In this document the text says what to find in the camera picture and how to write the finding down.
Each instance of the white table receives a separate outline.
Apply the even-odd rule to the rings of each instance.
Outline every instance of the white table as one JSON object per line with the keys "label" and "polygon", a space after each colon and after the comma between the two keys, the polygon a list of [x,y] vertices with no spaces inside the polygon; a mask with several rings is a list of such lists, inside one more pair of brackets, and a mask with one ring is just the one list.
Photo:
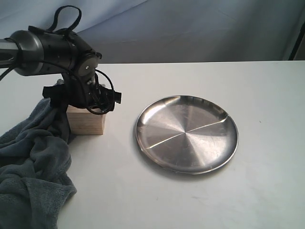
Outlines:
{"label": "white table", "polygon": [[[103,136],[78,136],[68,175],[78,192],[59,229],[301,229],[305,224],[305,62],[107,64],[122,104]],[[1,126],[25,119],[59,75],[9,74]],[[141,156],[133,126],[151,102],[187,94],[234,119],[239,146],[212,174],[181,176]]]}

